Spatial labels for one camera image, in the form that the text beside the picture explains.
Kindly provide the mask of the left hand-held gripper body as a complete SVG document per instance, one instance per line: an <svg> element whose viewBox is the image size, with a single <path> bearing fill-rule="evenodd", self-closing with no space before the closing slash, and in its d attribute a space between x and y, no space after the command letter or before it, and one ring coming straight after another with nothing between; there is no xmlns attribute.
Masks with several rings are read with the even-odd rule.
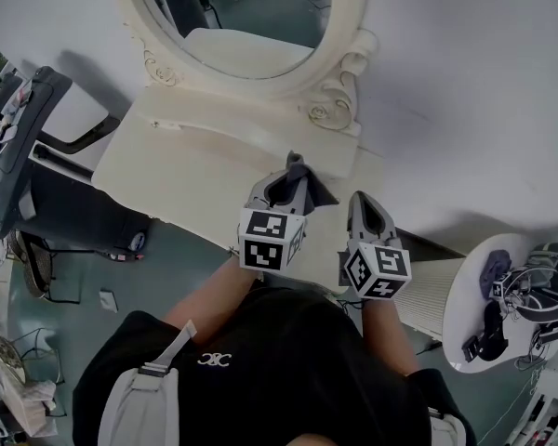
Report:
<svg viewBox="0 0 558 446"><path fill-rule="evenodd" d="M254 197L240 212L240 266L264 272L286 271L300 250L305 228L305 202L272 205Z"/></svg>

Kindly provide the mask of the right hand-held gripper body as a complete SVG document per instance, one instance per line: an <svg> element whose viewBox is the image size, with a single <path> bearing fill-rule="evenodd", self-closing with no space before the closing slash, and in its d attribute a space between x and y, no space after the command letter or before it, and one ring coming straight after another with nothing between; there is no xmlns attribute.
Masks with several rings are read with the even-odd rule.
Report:
<svg viewBox="0 0 558 446"><path fill-rule="evenodd" d="M409 252L396 229L381 234L350 230L344 251L339 252L338 286L361 300L391 300L411 282Z"/></svg>

